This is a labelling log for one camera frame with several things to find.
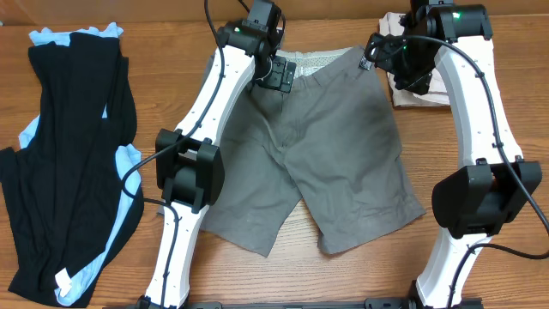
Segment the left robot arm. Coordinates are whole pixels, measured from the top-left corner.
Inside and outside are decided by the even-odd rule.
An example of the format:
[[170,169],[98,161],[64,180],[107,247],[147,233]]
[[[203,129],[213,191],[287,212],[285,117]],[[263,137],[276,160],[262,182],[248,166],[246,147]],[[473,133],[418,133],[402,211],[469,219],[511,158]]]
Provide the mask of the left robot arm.
[[251,17],[214,31],[217,48],[195,103],[175,130],[161,130],[152,160],[164,227],[154,274],[139,308],[182,308],[202,221],[225,180],[220,139],[245,87],[289,91],[295,65],[277,56],[284,28]]

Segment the grey shorts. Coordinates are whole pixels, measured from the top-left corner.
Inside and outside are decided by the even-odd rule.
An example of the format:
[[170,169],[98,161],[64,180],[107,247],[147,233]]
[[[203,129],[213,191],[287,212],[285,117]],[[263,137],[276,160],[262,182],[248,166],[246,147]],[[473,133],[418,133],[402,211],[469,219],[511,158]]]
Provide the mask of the grey shorts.
[[289,93],[248,86],[220,140],[221,194],[202,230],[267,256],[299,202],[336,254],[424,214],[401,161],[393,112],[362,46],[292,52]]

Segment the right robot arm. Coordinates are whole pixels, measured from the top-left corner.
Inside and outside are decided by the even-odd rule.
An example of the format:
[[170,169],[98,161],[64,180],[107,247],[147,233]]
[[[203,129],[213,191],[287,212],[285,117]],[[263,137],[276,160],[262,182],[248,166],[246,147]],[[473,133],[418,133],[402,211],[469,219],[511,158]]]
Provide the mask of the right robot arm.
[[458,168],[431,195],[439,233],[428,263],[404,298],[368,299],[368,308],[479,308],[462,289],[480,252],[512,222],[542,180],[526,161],[498,91],[492,25],[481,4],[414,1],[401,35],[374,33],[361,66],[394,77],[395,86],[426,94],[438,72],[458,139]]

